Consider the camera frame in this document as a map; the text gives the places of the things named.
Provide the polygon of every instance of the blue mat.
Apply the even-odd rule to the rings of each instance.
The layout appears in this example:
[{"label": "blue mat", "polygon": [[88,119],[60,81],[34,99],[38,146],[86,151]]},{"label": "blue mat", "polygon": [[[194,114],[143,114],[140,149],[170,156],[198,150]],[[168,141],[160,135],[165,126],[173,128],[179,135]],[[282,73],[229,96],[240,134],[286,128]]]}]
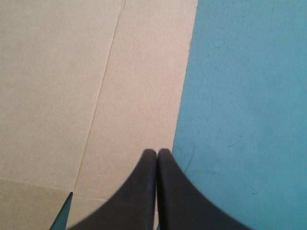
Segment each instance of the blue mat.
[{"label": "blue mat", "polygon": [[199,0],[173,154],[239,221],[306,229],[306,1]]}]

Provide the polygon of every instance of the crease line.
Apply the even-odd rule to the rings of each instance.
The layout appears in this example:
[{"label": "crease line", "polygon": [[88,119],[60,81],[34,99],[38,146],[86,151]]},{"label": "crease line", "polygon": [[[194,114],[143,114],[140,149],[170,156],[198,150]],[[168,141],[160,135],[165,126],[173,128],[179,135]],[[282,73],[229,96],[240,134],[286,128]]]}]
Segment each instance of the crease line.
[{"label": "crease line", "polygon": [[87,196],[81,196],[81,195],[75,195],[75,194],[73,194],[73,195],[74,195],[74,196],[77,196],[77,197],[81,197],[81,198],[86,198],[86,199],[108,201],[108,200],[106,200],[106,199],[93,198],[93,197],[87,197]]},{"label": "crease line", "polygon": [[106,70],[107,70],[107,66],[108,66],[108,63],[109,63],[109,59],[110,59],[110,54],[111,54],[112,46],[113,46],[114,39],[115,39],[115,33],[116,33],[116,30],[117,30],[118,21],[119,21],[119,18],[120,18],[120,16],[121,16],[121,13],[122,13],[122,11],[123,11],[123,9],[124,9],[124,7],[125,7],[125,4],[126,4],[126,0],[124,1],[123,6],[122,6],[122,8],[120,9],[120,11],[119,11],[119,13],[118,13],[118,17],[117,17],[117,21],[116,21],[116,25],[115,25],[115,29],[114,29],[114,33],[113,33],[112,43],[111,43],[111,46],[110,46],[110,49],[109,49],[109,53],[108,53],[108,56],[107,56],[107,60],[106,60],[105,72],[104,72],[104,75],[103,75],[102,80],[101,80],[101,83],[100,83],[99,94],[98,94],[98,97],[97,97],[97,100],[96,100],[96,106],[95,106],[95,110],[94,110],[94,114],[93,114],[93,118],[92,118],[91,127],[90,127],[90,130],[89,130],[88,135],[87,135],[87,140],[86,140],[84,152],[83,152],[83,155],[82,155],[82,160],[81,160],[81,163],[80,163],[80,167],[79,167],[79,170],[78,170],[77,179],[76,179],[75,185],[74,185],[74,187],[73,187],[73,190],[76,189],[76,185],[77,185],[77,182],[78,182],[78,179],[79,179],[79,176],[80,176],[80,170],[81,170],[81,167],[82,167],[82,164],[83,164],[83,160],[84,160],[84,156],[85,156],[85,152],[86,152],[86,149],[87,149],[88,139],[89,139],[90,134],[91,134],[91,130],[92,130],[92,127],[93,127],[93,122],[94,122],[94,117],[95,117],[96,111],[97,111],[97,105],[98,105],[98,100],[99,100],[99,97],[100,97],[100,94],[101,94],[101,90],[102,90],[102,84],[103,84],[104,79],[105,79],[105,77],[106,77]]}]

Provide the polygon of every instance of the cardboard seam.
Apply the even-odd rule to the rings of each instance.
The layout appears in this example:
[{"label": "cardboard seam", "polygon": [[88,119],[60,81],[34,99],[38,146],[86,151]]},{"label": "cardboard seam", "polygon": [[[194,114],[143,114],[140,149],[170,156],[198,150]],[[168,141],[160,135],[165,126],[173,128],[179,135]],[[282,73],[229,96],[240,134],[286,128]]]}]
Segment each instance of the cardboard seam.
[{"label": "cardboard seam", "polygon": [[92,130],[92,127],[93,127],[93,122],[94,122],[94,118],[95,118],[95,114],[96,114],[96,110],[97,110],[97,105],[98,105],[99,97],[100,97],[101,90],[102,90],[102,84],[103,84],[105,76],[106,76],[106,69],[107,69],[107,66],[108,66],[108,63],[109,63],[110,54],[111,54],[112,46],[113,46],[113,43],[114,43],[115,33],[116,33],[116,30],[117,30],[117,26],[118,26],[118,21],[119,21],[121,12],[123,11],[123,9],[125,7],[125,4],[126,4],[126,0],[124,1],[123,7],[120,9],[120,11],[118,13],[118,17],[117,17],[117,21],[116,21],[116,25],[115,25],[115,29],[114,29],[114,33],[113,33],[113,38],[112,38],[111,46],[110,46],[110,49],[109,49],[109,54],[108,54],[108,57],[107,57],[107,60],[106,60],[105,72],[104,72],[104,75],[103,75],[102,80],[101,80],[99,94],[98,94],[97,100],[96,100],[96,106],[95,106],[95,110],[94,110],[94,114],[93,114],[93,118],[92,118],[91,127],[90,127],[90,130],[89,130],[88,135],[87,135],[87,140],[86,140],[84,152],[83,152],[83,155],[82,155],[80,167],[79,167],[79,170],[78,170],[78,175],[77,175],[76,183],[75,183],[75,185],[73,187],[73,191],[76,189],[76,185],[77,185],[77,182],[78,182],[78,179],[79,179],[79,176],[80,176],[80,170],[81,170],[81,167],[82,167],[82,164],[83,164],[83,160],[84,160],[84,156],[85,156],[85,152],[86,152],[86,149],[87,149],[88,139],[90,137],[91,130]]}]

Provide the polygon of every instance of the cardboard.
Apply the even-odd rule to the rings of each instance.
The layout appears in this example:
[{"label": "cardboard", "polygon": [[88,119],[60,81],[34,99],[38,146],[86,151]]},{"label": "cardboard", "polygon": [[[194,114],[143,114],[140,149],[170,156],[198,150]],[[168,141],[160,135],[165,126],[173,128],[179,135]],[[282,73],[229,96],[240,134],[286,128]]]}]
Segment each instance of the cardboard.
[{"label": "cardboard", "polygon": [[196,0],[126,1],[76,184],[108,199],[145,148],[171,148]]},{"label": "cardboard", "polygon": [[74,188],[121,7],[1,3],[2,178]]},{"label": "cardboard", "polygon": [[87,216],[91,215],[100,206],[102,206],[106,200],[92,199],[74,195],[71,202],[71,211],[68,217],[67,229],[77,224]]},{"label": "cardboard", "polygon": [[6,229],[48,229],[74,191],[71,225],[114,194],[143,149],[172,147],[196,5],[2,1]]},{"label": "cardboard", "polygon": [[0,229],[47,230],[69,193],[0,179]]}]

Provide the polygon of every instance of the cardboard sheet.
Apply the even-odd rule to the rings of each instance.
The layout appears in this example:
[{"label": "cardboard sheet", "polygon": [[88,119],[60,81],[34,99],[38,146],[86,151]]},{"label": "cardboard sheet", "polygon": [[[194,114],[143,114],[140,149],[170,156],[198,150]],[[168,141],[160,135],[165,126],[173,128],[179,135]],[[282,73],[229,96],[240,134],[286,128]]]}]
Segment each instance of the cardboard sheet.
[{"label": "cardboard sheet", "polygon": [[0,229],[48,230],[69,192],[0,179]]},{"label": "cardboard sheet", "polygon": [[[71,203],[71,211],[68,218],[67,228],[69,229],[73,225],[77,224],[79,221],[83,220],[87,216],[91,215],[96,211],[101,205],[103,205],[106,200],[102,199],[91,199],[81,196],[74,195]],[[158,212],[154,212],[154,226],[155,230],[158,226]]]},{"label": "cardboard sheet", "polygon": [[196,6],[126,1],[75,194],[108,199],[145,148],[172,147]]},{"label": "cardboard sheet", "polygon": [[0,176],[74,188],[122,0],[0,6]]}]

